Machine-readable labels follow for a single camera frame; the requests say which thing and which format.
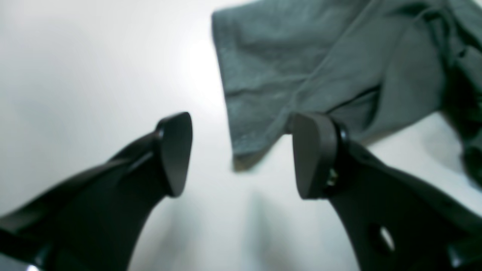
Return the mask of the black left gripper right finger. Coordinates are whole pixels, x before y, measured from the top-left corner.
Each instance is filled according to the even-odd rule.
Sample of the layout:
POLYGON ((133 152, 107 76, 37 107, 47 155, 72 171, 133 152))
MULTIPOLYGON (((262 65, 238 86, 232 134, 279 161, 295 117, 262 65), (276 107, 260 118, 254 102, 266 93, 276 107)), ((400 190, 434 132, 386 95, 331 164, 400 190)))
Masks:
POLYGON ((382 163, 341 122, 296 113, 297 190, 327 199, 362 271, 480 271, 481 217, 438 188, 382 163))

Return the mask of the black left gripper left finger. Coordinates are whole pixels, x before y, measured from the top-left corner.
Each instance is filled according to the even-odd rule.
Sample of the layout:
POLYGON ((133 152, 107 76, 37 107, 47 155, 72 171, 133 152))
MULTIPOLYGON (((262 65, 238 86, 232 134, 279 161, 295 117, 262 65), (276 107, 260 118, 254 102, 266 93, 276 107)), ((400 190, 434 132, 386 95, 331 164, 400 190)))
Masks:
POLYGON ((43 271, 126 271, 143 227, 185 188, 193 138, 187 112, 161 119, 107 162, 1 217, 1 254, 43 271))

